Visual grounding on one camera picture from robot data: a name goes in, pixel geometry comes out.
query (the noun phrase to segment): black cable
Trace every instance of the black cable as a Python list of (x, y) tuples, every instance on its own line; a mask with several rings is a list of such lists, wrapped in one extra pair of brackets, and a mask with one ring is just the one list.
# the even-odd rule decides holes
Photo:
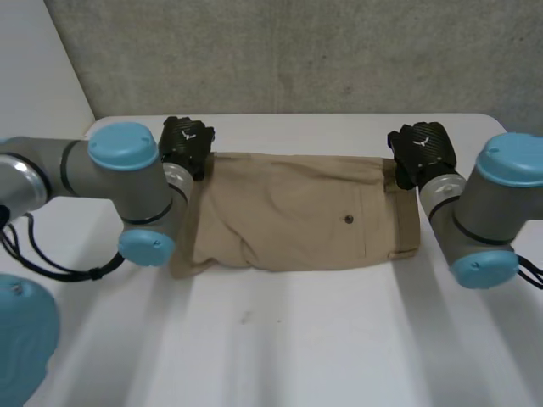
[(532, 286), (543, 290), (543, 278), (541, 277), (543, 276), (543, 270), (536, 267), (534, 263), (524, 258), (523, 256), (518, 256), (518, 263), (524, 269), (526, 269), (528, 273), (531, 274), (531, 277), (528, 276), (523, 270), (520, 270), (518, 272), (518, 275), (521, 276), (526, 282), (530, 283)]
[(34, 236), (34, 217), (31, 214), (25, 214), (25, 217), (28, 219), (28, 238), (31, 243), (32, 248), (36, 251), (37, 255), (46, 263), (56, 268), (57, 270), (63, 271), (63, 273), (58, 273), (50, 270), (45, 270), (39, 265), (36, 265), (29, 261), (25, 256), (20, 252), (19, 246), (19, 237), (17, 236), (17, 231), (13, 225), (9, 224), (8, 229), (13, 235), (13, 241), (9, 239), (8, 235), (4, 230), (0, 231), (0, 244), (2, 244), (4, 250), (16, 261), (21, 263), (25, 268), (57, 280), (59, 282), (84, 282), (86, 280), (98, 280), (103, 276), (109, 274), (111, 271), (116, 270), (125, 260), (119, 253), (117, 253), (113, 259), (111, 259), (106, 265), (102, 267), (96, 267), (87, 271), (72, 270), (62, 265), (56, 264), (52, 261), (45, 253), (38, 247), (36, 238)]

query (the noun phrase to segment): khaki fabric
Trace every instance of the khaki fabric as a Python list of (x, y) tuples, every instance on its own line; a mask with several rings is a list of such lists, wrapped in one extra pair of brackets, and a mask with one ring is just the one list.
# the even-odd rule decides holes
[(417, 197), (395, 185), (392, 160), (216, 153), (212, 162), (170, 263), (176, 278), (216, 263), (341, 270), (417, 251)]

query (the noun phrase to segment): gray wall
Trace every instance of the gray wall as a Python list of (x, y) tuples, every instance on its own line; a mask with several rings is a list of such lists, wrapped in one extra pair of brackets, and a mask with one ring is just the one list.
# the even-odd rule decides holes
[(97, 117), (479, 112), (543, 133), (541, 0), (46, 0)]

